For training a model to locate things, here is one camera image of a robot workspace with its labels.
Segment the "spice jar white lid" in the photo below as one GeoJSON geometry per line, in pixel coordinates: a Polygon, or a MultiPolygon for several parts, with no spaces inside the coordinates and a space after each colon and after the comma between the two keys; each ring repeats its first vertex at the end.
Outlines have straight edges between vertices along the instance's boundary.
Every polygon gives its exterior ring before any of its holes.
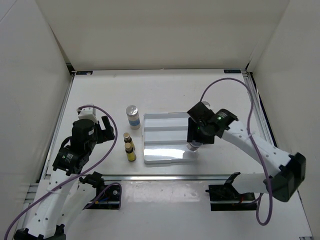
{"type": "Polygon", "coordinates": [[[199,147],[202,146],[202,144],[198,142],[188,142],[186,146],[190,151],[196,151],[199,147]]]}

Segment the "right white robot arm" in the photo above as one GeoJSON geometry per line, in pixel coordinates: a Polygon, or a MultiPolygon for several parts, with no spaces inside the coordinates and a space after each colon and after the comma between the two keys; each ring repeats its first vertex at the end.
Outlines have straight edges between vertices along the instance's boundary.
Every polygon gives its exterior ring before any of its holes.
{"type": "Polygon", "coordinates": [[[198,102],[187,111],[187,143],[192,151],[212,145],[220,138],[238,147],[257,161],[264,173],[233,173],[224,184],[213,184],[207,190],[215,201],[237,201],[243,195],[266,193],[278,201],[288,202],[306,177],[306,158],[292,155],[254,133],[249,133],[236,115],[226,109],[213,112],[198,102]]]}

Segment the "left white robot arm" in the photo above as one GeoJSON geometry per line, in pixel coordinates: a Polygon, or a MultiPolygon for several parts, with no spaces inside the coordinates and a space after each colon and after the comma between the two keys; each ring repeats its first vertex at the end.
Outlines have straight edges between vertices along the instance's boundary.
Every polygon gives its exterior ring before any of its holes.
{"type": "Polygon", "coordinates": [[[26,226],[16,230],[15,240],[66,239],[67,228],[81,211],[94,205],[112,187],[105,184],[102,174],[83,169],[96,145],[117,142],[115,121],[104,115],[101,122],[93,113],[73,122],[71,136],[63,140],[52,164],[46,193],[21,212],[24,215],[38,207],[26,226]]]}

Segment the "small yellow bottle rear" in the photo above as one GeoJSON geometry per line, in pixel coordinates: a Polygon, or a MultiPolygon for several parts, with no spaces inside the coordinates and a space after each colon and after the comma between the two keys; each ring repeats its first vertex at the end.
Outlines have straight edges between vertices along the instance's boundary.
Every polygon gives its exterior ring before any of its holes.
{"type": "Polygon", "coordinates": [[[124,139],[125,143],[130,143],[132,149],[135,150],[135,144],[134,144],[134,142],[133,142],[133,140],[131,138],[131,135],[128,132],[125,132],[123,134],[123,139],[124,139]]]}

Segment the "small yellow bottle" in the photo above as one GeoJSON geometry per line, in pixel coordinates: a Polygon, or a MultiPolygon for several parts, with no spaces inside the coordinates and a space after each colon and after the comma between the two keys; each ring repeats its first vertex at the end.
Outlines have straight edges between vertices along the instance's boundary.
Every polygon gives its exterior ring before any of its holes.
{"type": "Polygon", "coordinates": [[[129,142],[124,144],[127,160],[133,162],[137,159],[132,145],[129,142]]]}
{"type": "Polygon", "coordinates": [[[133,142],[133,140],[131,138],[131,135],[128,132],[125,132],[123,134],[123,139],[124,139],[125,143],[130,143],[132,149],[135,150],[135,144],[134,144],[134,142],[133,142]]]}

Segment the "tall jar right blue label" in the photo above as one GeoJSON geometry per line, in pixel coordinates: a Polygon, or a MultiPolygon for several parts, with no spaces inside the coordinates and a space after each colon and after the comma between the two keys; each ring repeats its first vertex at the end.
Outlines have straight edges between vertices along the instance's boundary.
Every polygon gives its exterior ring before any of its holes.
{"type": "Polygon", "coordinates": [[[202,101],[202,103],[203,103],[204,105],[210,106],[210,103],[208,103],[207,101],[202,101]]]}

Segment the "tall jar blue label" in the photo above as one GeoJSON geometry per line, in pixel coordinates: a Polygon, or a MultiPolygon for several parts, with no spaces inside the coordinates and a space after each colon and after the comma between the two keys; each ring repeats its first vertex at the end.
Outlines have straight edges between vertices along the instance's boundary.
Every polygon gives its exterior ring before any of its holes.
{"type": "Polygon", "coordinates": [[[203,103],[204,105],[210,106],[210,103],[208,103],[207,101],[202,101],[202,103],[203,103]]]}
{"type": "Polygon", "coordinates": [[[137,130],[141,126],[140,122],[140,116],[139,116],[139,110],[135,105],[129,105],[126,108],[126,115],[128,118],[128,122],[130,125],[130,128],[133,130],[137,130]]]}

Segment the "white divided organizer tray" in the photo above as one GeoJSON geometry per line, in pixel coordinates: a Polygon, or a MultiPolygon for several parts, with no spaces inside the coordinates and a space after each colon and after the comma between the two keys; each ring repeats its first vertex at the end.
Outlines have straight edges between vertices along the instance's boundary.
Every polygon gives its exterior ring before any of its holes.
{"type": "Polygon", "coordinates": [[[195,151],[187,147],[186,112],[146,113],[143,116],[143,159],[147,165],[194,162],[195,151]]]}

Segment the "small yellow bottle front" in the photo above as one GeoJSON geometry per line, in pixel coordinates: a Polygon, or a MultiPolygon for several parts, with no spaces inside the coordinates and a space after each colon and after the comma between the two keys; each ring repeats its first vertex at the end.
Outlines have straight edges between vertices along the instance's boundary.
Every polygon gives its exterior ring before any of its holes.
{"type": "Polygon", "coordinates": [[[127,160],[133,162],[137,159],[132,145],[129,142],[124,144],[127,160]]]}

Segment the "tall jar left blue label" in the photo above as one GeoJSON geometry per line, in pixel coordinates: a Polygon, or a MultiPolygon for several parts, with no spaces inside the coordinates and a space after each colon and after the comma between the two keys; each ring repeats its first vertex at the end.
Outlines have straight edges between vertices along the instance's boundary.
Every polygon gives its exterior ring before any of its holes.
{"type": "Polygon", "coordinates": [[[129,105],[126,108],[126,115],[128,118],[128,122],[130,125],[130,128],[133,130],[137,130],[141,126],[140,122],[140,116],[139,116],[139,110],[135,105],[129,105]]]}

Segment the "left aluminium rail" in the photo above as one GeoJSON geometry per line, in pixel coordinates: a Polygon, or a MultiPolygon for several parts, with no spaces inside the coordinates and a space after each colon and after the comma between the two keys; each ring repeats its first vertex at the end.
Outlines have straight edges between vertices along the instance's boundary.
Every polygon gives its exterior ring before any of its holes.
{"type": "Polygon", "coordinates": [[[69,80],[69,83],[68,83],[68,86],[67,86],[67,89],[66,89],[66,92],[65,92],[64,97],[63,97],[62,104],[58,108],[57,120],[55,121],[55,124],[54,124],[53,133],[52,133],[52,135],[50,137],[50,142],[49,142],[49,145],[48,145],[48,149],[46,151],[46,155],[45,155],[45,158],[44,158],[44,162],[43,162],[41,171],[39,172],[38,177],[37,177],[37,179],[35,181],[36,184],[38,184],[40,182],[40,180],[43,180],[47,175],[47,171],[48,171],[48,168],[49,168],[48,165],[49,165],[49,162],[50,162],[50,159],[51,159],[53,148],[54,148],[56,140],[57,140],[57,135],[58,135],[58,132],[59,132],[59,129],[60,129],[60,126],[61,126],[62,118],[63,118],[64,112],[65,112],[66,104],[67,104],[67,101],[68,101],[68,98],[69,98],[69,95],[70,95],[70,91],[71,91],[71,88],[72,88],[72,85],[73,85],[74,77],[75,77],[75,72],[72,71],[71,72],[71,76],[70,76],[70,80],[69,80]]]}

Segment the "aluminium rail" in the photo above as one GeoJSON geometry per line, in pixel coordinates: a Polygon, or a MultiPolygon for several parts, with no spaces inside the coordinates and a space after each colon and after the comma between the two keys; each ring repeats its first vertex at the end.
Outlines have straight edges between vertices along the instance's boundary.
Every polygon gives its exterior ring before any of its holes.
{"type": "Polygon", "coordinates": [[[50,162],[50,159],[51,159],[53,148],[54,148],[56,140],[57,140],[57,135],[58,135],[58,132],[59,132],[59,129],[60,129],[60,126],[61,126],[62,118],[63,118],[64,112],[65,112],[66,104],[67,104],[67,101],[68,101],[68,98],[69,98],[69,95],[70,95],[70,91],[71,91],[71,88],[72,88],[72,85],[73,85],[74,77],[75,77],[75,72],[72,71],[71,72],[71,76],[70,76],[70,80],[69,80],[69,83],[68,83],[68,86],[67,86],[67,89],[66,89],[66,92],[65,92],[64,97],[63,97],[62,104],[58,108],[57,120],[55,121],[55,124],[54,124],[53,133],[52,133],[52,135],[50,137],[50,142],[49,142],[49,145],[48,145],[48,149],[46,151],[46,155],[45,155],[45,158],[44,158],[44,162],[43,162],[41,171],[39,172],[38,177],[37,177],[37,179],[35,181],[36,184],[38,184],[40,182],[40,180],[43,180],[47,175],[47,171],[48,171],[48,168],[49,168],[48,165],[49,165],[49,162],[50,162]]]}
{"type": "Polygon", "coordinates": [[[242,72],[244,82],[251,91],[254,102],[254,115],[259,128],[259,132],[263,139],[275,147],[278,147],[275,136],[273,134],[270,121],[264,108],[257,84],[252,72],[242,72]]]}
{"type": "Polygon", "coordinates": [[[143,174],[143,175],[103,175],[105,181],[226,181],[230,174],[173,175],[173,174],[143,174]]]}

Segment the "front aluminium rail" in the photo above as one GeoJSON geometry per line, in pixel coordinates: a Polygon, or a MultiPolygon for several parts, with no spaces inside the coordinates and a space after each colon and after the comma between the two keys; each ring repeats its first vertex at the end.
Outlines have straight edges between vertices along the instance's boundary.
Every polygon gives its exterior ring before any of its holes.
{"type": "Polygon", "coordinates": [[[173,175],[173,174],[143,174],[143,175],[103,175],[105,181],[226,181],[230,174],[173,175]]]}

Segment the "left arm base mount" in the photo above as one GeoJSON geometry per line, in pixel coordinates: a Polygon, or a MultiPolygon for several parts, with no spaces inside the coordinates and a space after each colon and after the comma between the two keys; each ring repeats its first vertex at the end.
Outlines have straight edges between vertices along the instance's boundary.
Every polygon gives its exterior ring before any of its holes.
{"type": "Polygon", "coordinates": [[[94,172],[87,175],[83,184],[95,189],[95,197],[84,207],[84,210],[119,210],[122,203],[122,185],[119,182],[106,184],[102,174],[94,172]]]}

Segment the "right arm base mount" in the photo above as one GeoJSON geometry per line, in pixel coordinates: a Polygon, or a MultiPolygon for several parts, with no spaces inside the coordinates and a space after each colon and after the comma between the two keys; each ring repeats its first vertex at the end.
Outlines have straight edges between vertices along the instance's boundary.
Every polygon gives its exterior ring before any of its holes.
{"type": "Polygon", "coordinates": [[[210,210],[224,211],[256,211],[258,200],[253,192],[238,193],[232,186],[240,172],[233,173],[224,184],[210,184],[205,190],[209,194],[210,210]]]}

